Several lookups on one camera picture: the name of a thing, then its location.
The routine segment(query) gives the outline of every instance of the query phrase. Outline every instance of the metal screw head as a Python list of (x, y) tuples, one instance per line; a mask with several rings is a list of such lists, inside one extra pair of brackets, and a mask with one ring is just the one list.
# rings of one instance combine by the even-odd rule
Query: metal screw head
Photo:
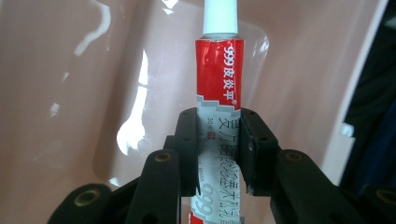
[(74, 203), (78, 207), (88, 206), (98, 200), (99, 197), (99, 189), (87, 189), (75, 198)]
[(304, 157), (297, 152), (288, 152), (285, 157), (289, 161), (302, 161), (304, 159)]
[(163, 162), (170, 161), (172, 159), (172, 155), (168, 152), (163, 152), (155, 155), (155, 161)]

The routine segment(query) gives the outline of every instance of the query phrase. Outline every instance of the glue tube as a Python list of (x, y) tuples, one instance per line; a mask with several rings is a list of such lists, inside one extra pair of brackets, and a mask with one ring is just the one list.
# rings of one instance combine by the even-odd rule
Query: glue tube
[(195, 42), (201, 193), (191, 198), (191, 224), (240, 223), (235, 157), (245, 41), (237, 36), (236, 5), (236, 0), (205, 0), (204, 36)]

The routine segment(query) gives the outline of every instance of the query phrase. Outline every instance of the glossy surface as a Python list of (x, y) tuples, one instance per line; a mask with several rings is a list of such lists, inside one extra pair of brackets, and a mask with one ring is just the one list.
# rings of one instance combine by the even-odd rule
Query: glossy surface
[[(334, 182), (351, 143), (342, 121), (384, 5), (239, 5), (243, 107)], [(139, 176), (178, 113), (195, 106), (203, 2), (3, 0), (0, 10), (0, 223), (44, 223), (80, 185)], [(271, 222), (268, 202), (243, 195), (246, 223)]]

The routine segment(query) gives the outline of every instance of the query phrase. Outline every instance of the white nozzle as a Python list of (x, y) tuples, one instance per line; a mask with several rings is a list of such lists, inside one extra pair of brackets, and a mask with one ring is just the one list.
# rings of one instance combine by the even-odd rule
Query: white nozzle
[(205, 0), (204, 35), (238, 34), (237, 0)]

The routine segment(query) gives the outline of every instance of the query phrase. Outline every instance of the red label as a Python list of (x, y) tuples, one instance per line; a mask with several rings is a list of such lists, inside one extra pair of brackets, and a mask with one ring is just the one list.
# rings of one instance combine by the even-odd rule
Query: red label
[(196, 217), (193, 212), (190, 212), (190, 223), (191, 224), (204, 224), (204, 221)]
[(241, 108), (244, 40), (197, 40), (197, 94), (205, 101)]

